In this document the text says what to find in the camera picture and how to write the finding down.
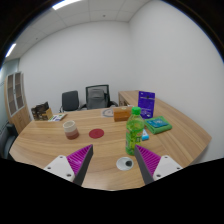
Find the red coaster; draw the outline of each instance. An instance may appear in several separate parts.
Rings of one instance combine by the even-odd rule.
[[[93,129],[89,132],[89,136],[91,138],[100,138],[104,135],[104,131],[102,129]]]

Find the cup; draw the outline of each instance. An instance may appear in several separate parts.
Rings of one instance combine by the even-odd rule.
[[[75,139],[79,136],[79,132],[74,121],[66,121],[63,124],[63,128],[68,139]]]

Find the purple triangle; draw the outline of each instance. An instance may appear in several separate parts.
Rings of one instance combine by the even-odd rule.
[[[77,173],[79,172],[80,167],[82,166],[82,163],[85,160],[86,154],[88,153],[91,146],[92,145],[88,145],[82,149],[79,149],[76,152],[73,152],[72,154],[66,157],[75,175],[77,175]]]
[[[150,150],[143,148],[139,145],[136,145],[136,147],[139,150],[149,173],[151,174],[151,176],[153,176],[153,174],[158,166],[158,163],[161,159],[161,156],[159,156],[159,155],[155,154],[154,152],[151,152]]]

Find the small box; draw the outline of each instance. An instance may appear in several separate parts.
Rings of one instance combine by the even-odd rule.
[[[53,117],[53,113],[51,111],[51,108],[49,108],[46,111],[41,112],[41,116],[43,120],[49,120],[51,117]]]
[[[132,106],[114,107],[114,121],[127,121],[131,116]]]
[[[40,121],[43,121],[43,116],[42,116],[42,112],[37,112],[37,116],[39,118]]]
[[[40,103],[40,104],[36,105],[37,112],[44,112],[44,111],[47,111],[48,109],[49,109],[48,102]]]
[[[141,108],[141,116],[143,119],[153,117],[155,105],[155,93],[139,91],[138,106]]]
[[[32,113],[32,115],[33,115],[33,119],[34,119],[35,121],[39,120],[39,117],[38,117],[38,115],[37,115],[36,107],[32,107],[32,108],[31,108],[31,113]]]
[[[33,119],[34,119],[35,121],[38,121],[38,120],[39,120],[39,117],[37,116],[37,114],[33,114]]]

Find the green plastic bottle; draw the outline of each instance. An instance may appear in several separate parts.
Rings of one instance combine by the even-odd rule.
[[[144,120],[140,114],[140,107],[132,107],[131,116],[126,124],[126,152],[129,155],[134,155],[135,145],[141,144]]]

